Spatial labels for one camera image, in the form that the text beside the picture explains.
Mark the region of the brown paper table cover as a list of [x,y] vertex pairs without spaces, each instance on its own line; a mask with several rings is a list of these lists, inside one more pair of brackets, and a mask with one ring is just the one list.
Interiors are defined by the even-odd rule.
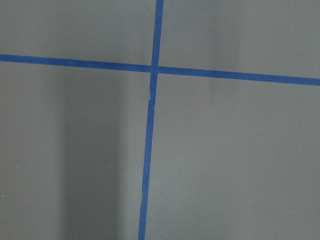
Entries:
[[3,0],[3,240],[317,240],[317,0]]

